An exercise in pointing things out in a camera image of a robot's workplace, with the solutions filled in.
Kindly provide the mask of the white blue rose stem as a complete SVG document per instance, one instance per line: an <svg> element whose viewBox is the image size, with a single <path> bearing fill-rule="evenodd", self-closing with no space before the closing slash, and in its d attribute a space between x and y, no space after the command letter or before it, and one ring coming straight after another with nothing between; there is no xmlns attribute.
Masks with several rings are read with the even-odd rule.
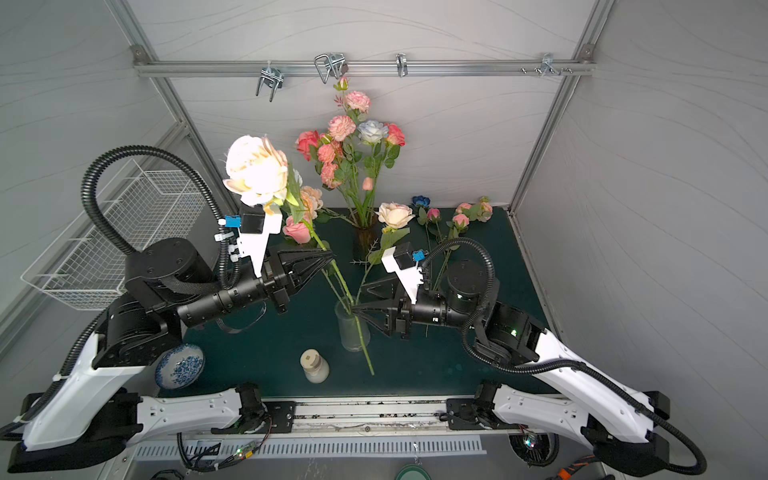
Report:
<svg viewBox="0 0 768 480"><path fill-rule="evenodd" d="M387 128L385 123L376 120L367 120L358 126L359 136L361 141L371 147L371 154L367 160L364 161L364 167L366 171L366 177L371 177L373 174L373 147L383 137L387 135Z"/></svg>

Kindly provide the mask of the tall pink peony stem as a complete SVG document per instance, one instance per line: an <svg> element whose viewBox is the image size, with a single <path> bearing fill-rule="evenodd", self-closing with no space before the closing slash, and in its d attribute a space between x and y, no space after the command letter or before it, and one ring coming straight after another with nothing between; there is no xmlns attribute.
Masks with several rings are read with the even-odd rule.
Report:
<svg viewBox="0 0 768 480"><path fill-rule="evenodd" d="M336 166L333 179L324 184L337 190L350 209L351 222L358 227L368 226L370 213L365 206L366 193L362 189L362 149L359 146L358 126L366 120L371 100L363 92L353 90L349 79L342 76L333 84L334 101L339 111L327 125L323 135L325 145L330 145L334 153L331 163Z"/></svg>

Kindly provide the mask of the large pink rose stem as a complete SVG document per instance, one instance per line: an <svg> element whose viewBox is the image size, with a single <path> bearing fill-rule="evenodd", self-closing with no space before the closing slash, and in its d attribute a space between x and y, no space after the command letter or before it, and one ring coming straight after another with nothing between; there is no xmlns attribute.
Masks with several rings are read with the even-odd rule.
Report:
<svg viewBox="0 0 768 480"><path fill-rule="evenodd" d="M296 140L296 150L307 161L316 161L321 146L320 134L317 130L305 131Z"/></svg>

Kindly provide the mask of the pink bud stem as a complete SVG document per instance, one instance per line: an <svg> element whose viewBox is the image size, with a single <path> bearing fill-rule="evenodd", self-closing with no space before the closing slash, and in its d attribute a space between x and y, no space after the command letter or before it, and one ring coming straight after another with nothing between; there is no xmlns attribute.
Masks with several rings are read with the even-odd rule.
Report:
<svg viewBox="0 0 768 480"><path fill-rule="evenodd" d="M363 200L358 210L362 226L369 226L371 223L371 208L375 198L375 181L371 177L366 177L362 182Z"/></svg>

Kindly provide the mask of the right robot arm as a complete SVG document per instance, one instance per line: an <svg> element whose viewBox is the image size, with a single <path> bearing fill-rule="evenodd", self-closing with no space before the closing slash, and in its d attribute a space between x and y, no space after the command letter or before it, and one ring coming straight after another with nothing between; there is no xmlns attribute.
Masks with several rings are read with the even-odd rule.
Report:
<svg viewBox="0 0 768 480"><path fill-rule="evenodd" d="M427 267L458 246L473 249L481 262L453 277L451 293L430 288ZM485 381L470 406L475 425L520 431L534 427L565 436L590 447L603 464L634 477L706 472L703 451L670 423L666 395L615 381L536 318L499 301L495 266L478 241L450 239L429 253L403 243L383 250L381 263L387 277L362 287L373 301L347 304L356 321L386 336L407 336L414 324L454 328L474 360L507 375L537 378L564 396L556 400Z"/></svg>

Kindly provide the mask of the clear ribbed glass vase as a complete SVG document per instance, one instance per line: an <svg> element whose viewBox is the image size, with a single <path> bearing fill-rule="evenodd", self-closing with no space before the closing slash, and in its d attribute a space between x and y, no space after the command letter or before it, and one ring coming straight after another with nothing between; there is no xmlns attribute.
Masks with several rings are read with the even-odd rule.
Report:
<svg viewBox="0 0 768 480"><path fill-rule="evenodd" d="M361 352L370 342L370 331L364 320L347 311L347 303L338 301L334 307L342 346L349 352Z"/></svg>

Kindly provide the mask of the pink ribbed glass vase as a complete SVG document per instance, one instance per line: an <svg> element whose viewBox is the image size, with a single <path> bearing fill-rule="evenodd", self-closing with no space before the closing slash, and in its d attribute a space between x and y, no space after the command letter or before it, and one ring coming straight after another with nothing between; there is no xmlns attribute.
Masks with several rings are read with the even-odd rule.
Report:
<svg viewBox="0 0 768 480"><path fill-rule="evenodd" d="M353 259L364 261L368 254L376 249L375 244L379 239L380 223L377 214L372 212L364 225L355 228L355 240L353 241Z"/></svg>

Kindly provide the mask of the pink carnation spray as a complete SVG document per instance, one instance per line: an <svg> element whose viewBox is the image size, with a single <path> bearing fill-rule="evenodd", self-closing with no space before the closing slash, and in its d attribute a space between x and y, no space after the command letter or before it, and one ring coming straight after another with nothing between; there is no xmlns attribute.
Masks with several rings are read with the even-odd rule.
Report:
<svg viewBox="0 0 768 480"><path fill-rule="evenodd" d="M322 135L317 148L317 159L320 162L320 179L323 187L327 190L336 190L342 195L350 211L350 221L361 227L354 163L346 158L342 144L328 133Z"/></svg>

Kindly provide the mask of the medium pink rose stem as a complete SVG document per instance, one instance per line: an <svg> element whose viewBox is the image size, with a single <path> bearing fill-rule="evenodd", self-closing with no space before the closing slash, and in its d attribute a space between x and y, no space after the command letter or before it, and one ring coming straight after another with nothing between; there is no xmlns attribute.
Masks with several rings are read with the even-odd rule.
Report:
<svg viewBox="0 0 768 480"><path fill-rule="evenodd" d="M323 251L330 250L329 244L320 238L309 220L296 222L292 216L289 216L283 226L283 234L300 245L314 243ZM325 269L324 275L343 310L351 314L351 292L335 260L332 260L330 266Z"/></svg>

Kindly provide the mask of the tall peach peony stem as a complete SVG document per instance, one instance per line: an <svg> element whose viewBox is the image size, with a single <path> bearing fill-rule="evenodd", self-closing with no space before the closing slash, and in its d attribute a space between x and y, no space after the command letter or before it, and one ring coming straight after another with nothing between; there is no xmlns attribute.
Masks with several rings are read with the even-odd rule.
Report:
<svg viewBox="0 0 768 480"><path fill-rule="evenodd" d="M307 221L315 223L327 223L330 220L342 220L352 226L358 224L349 215L342 215L324 206L322 192L310 186L300 188L300 198L305 207L304 217Z"/></svg>

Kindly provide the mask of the large cream rose stem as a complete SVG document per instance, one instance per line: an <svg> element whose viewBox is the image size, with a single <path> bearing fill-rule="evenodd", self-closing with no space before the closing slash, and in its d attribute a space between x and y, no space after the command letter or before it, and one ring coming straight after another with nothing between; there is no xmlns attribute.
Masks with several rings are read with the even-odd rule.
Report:
<svg viewBox="0 0 768 480"><path fill-rule="evenodd" d="M244 135L236 139L227 151L225 170L223 185L239 197L241 205L273 204L280 208L283 221L278 234L286 236L283 226L289 216L296 222L306 220L300 198L300 188L305 186L301 175L268 138Z"/></svg>

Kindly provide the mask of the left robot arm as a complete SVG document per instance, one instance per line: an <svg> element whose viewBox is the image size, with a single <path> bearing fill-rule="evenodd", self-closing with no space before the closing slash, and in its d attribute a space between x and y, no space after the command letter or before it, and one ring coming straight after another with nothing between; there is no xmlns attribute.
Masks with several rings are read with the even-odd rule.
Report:
<svg viewBox="0 0 768 480"><path fill-rule="evenodd" d="M272 424L272 414L252 383L172 399L143 396L126 385L181 346L184 328L201 327L259 302L284 312L290 298L332 262L332 253L322 248L269 249L274 225L261 206L244 209L238 219L219 218L215 267L184 238L136 249L106 218L96 196L107 168L133 156L174 165L210 210L219 212L202 177L166 150L123 146L88 167L80 193L84 211L123 253L126 291L77 337L48 389L26 396L16 419L2 427L2 439L14 445L8 464L12 474L92 467L157 436L194 430L247 434Z"/></svg>

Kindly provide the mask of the small cream rose stem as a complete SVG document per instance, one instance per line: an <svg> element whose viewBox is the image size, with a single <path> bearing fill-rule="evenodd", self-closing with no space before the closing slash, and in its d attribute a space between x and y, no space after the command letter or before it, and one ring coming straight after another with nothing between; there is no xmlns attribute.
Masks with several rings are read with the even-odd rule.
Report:
<svg viewBox="0 0 768 480"><path fill-rule="evenodd" d="M382 229L374 237L372 244L365 251L363 259L360 260L364 267L361 285L368 280L373 268L381 264L384 251L394 247L410 233L409 223L415 218L415 214L412 208L407 205L385 202L378 207L376 217ZM361 285L355 294L356 301L359 301L362 296Z"/></svg>

